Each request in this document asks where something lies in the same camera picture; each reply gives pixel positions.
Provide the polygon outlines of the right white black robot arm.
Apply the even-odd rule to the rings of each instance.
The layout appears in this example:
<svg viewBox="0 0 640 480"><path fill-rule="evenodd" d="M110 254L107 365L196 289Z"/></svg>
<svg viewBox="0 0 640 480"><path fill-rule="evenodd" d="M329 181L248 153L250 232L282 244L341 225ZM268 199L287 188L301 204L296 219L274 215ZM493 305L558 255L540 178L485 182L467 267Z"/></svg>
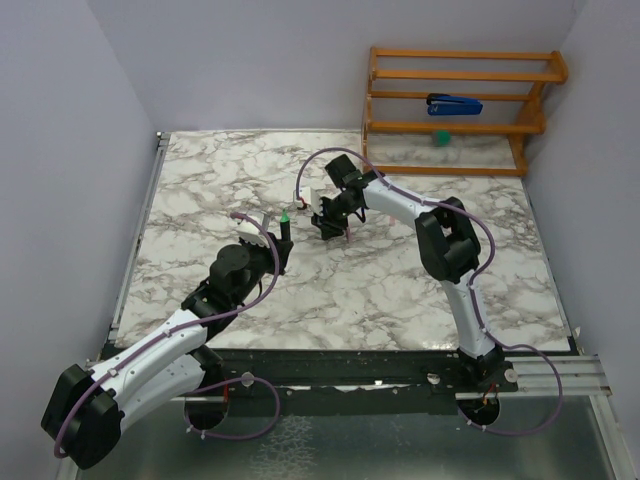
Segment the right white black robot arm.
<svg viewBox="0 0 640 480"><path fill-rule="evenodd" d="M374 170L361 172L345 154L334 158L325 170L340 193L329 198L312 188L298 187L296 205L313 212L312 224L325 241L346 234L350 216L364 221L367 210L412 228L422 265L441 283L450 304L458 333L461 383L472 391L486 388L504 365L504 353L487 330L486 308L475 285L481 272L481 245L471 224L475 218L455 197L437 201L420 196Z"/></svg>

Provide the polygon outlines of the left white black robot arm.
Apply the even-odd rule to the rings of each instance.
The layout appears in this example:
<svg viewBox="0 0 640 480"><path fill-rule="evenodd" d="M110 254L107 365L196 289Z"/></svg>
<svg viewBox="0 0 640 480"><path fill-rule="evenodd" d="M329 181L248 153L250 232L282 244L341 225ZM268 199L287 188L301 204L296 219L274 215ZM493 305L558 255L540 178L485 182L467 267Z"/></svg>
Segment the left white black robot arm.
<svg viewBox="0 0 640 480"><path fill-rule="evenodd" d="M112 358L85 369L74 364L57 380L41 420L54 455L88 469L103 460L124 431L183 394L222 395L222 358L207 342L252 307L254 289L266 297L265 275L283 274L294 243L271 236L266 245L246 240L224 246L208 276L160 327Z"/></svg>

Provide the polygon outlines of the green black highlighter pen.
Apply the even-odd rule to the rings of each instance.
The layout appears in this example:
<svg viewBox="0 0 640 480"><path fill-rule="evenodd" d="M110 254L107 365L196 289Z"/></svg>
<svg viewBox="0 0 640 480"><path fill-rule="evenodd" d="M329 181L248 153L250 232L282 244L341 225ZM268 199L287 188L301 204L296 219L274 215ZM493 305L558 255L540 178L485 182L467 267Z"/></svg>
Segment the green black highlighter pen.
<svg viewBox="0 0 640 480"><path fill-rule="evenodd" d="M282 211L279 224L280 224L281 241L290 242L291 241L291 222L290 222L290 217L286 210Z"/></svg>

